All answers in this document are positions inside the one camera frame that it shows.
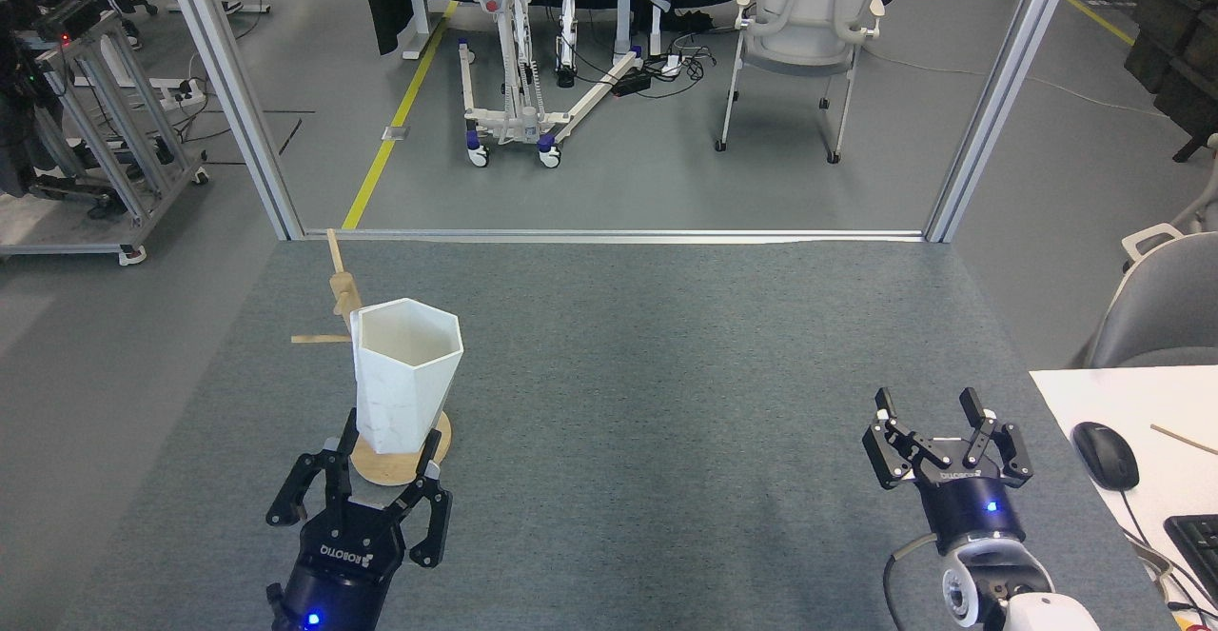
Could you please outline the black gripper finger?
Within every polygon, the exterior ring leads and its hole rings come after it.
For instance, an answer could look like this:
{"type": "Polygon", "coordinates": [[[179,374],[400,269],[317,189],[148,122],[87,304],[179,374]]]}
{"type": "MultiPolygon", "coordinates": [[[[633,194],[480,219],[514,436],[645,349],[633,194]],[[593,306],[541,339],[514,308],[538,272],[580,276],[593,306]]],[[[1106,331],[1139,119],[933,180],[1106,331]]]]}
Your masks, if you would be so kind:
{"type": "Polygon", "coordinates": [[[330,527],[346,527],[346,509],[351,496],[350,458],[354,448],[353,436],[341,436],[333,449],[301,454],[287,471],[287,478],[276,497],[266,510],[266,523],[270,526],[295,525],[307,516],[304,493],[318,471],[325,471],[325,510],[330,527]]]}
{"type": "Polygon", "coordinates": [[[944,453],[931,437],[907,428],[896,419],[892,392],[879,387],[875,393],[877,413],[864,432],[864,447],[875,468],[879,486],[895,488],[900,481],[914,479],[914,468],[921,460],[944,467],[944,453]]]}
{"type": "Polygon", "coordinates": [[[418,566],[438,566],[445,553],[453,495],[440,484],[440,474],[438,463],[421,459],[413,484],[408,484],[400,497],[384,507],[391,525],[397,526],[418,501],[424,499],[430,506],[426,534],[409,551],[410,562],[418,566]]]}
{"type": "Polygon", "coordinates": [[[966,387],[959,401],[972,432],[961,456],[959,481],[984,481],[998,488],[1018,488],[1034,475],[1030,459],[1026,457],[1026,443],[1021,428],[1015,423],[1001,423],[995,414],[980,404],[974,389],[966,387]]]}

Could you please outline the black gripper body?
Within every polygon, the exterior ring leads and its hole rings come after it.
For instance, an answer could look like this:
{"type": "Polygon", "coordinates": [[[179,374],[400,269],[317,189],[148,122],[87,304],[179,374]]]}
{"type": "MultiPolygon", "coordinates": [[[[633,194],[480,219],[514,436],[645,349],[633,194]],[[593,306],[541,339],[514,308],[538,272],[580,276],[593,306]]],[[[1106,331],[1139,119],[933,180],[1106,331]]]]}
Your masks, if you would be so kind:
{"type": "Polygon", "coordinates": [[[404,559],[409,510],[340,502],[304,523],[287,583],[270,583],[273,630],[374,630],[404,559]]]}
{"type": "Polygon", "coordinates": [[[984,471],[914,471],[928,526],[935,534],[935,549],[948,555],[970,536],[1026,540],[1018,515],[1009,499],[1009,487],[1021,487],[1013,478],[984,471]]]}

